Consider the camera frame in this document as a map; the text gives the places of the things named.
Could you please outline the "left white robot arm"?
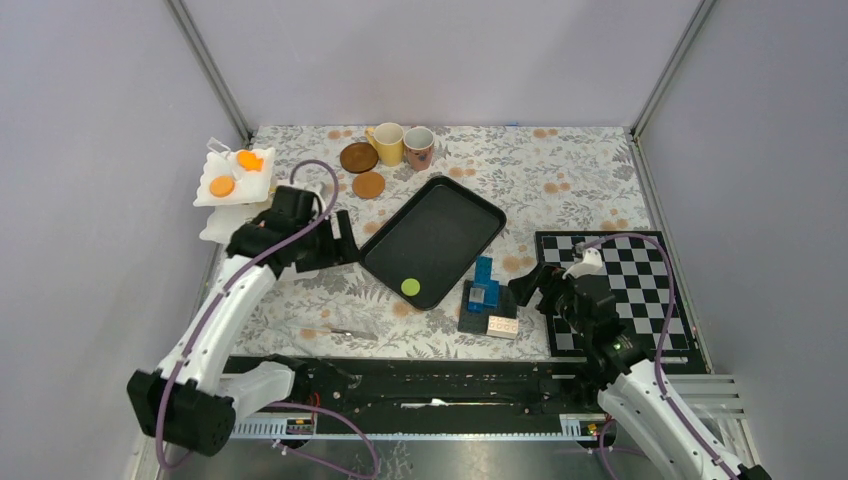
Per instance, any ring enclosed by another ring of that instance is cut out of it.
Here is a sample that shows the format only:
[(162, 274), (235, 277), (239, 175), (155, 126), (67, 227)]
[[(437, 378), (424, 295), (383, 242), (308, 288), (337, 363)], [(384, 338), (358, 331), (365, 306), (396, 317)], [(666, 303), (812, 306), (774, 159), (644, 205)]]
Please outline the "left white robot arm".
[(271, 355), (246, 373), (222, 375), (235, 341), (260, 300), (284, 273), (354, 263), (359, 251), (347, 211), (316, 193), (277, 188), (271, 206), (236, 229), (208, 297), (189, 329), (151, 372), (138, 370), (127, 393), (142, 432), (157, 443), (211, 457), (234, 426), (277, 402), (288, 411), (310, 397), (307, 366)]

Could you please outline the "silver tongs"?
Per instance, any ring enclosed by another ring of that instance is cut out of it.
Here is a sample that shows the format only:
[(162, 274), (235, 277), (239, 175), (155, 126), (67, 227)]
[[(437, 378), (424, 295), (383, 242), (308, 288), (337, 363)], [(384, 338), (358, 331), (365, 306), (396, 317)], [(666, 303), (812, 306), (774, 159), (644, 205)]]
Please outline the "silver tongs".
[(378, 337), (375, 334), (370, 333), (370, 332), (364, 332), (364, 331), (356, 331), (356, 330), (342, 329), (342, 328), (336, 328), (336, 327), (302, 326), (302, 325), (296, 325), (296, 324), (290, 324), (290, 327), (300, 329), (301, 331), (309, 330), (309, 331), (313, 331), (313, 332), (317, 332), (317, 333), (342, 335), (342, 336), (345, 336), (345, 337), (355, 338), (355, 339), (360, 339), (360, 340), (367, 340), (367, 341), (377, 341), (378, 340)]

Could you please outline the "orange fish biscuit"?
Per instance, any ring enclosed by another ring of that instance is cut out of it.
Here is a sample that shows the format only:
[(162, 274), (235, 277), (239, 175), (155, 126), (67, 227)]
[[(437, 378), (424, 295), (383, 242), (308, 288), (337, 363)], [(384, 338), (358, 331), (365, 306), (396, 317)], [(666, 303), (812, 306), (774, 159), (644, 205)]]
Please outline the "orange fish biscuit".
[(241, 150), (236, 154), (239, 166), (246, 172), (260, 172), (264, 167), (264, 159), (250, 150)]

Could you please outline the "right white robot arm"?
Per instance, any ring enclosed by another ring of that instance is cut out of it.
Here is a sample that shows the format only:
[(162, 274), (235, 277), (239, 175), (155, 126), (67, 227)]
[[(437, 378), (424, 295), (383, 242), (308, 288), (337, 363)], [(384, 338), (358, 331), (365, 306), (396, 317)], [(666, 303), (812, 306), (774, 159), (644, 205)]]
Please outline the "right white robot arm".
[(572, 395), (583, 410), (603, 410), (628, 432), (666, 479), (766, 479), (718, 440), (674, 390), (634, 329), (616, 310), (609, 282), (600, 275), (573, 276), (538, 264), (508, 284), (524, 307), (535, 293), (537, 310), (557, 315), (583, 341), (586, 362)]

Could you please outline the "orange round biscuit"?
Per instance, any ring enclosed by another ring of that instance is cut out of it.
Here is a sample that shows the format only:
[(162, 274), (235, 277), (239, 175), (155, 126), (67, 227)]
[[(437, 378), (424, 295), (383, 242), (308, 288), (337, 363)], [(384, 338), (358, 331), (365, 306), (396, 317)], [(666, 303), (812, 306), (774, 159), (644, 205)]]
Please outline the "orange round biscuit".
[(231, 176), (218, 176), (212, 179), (208, 185), (209, 193), (216, 198), (229, 196), (236, 187), (236, 181)]

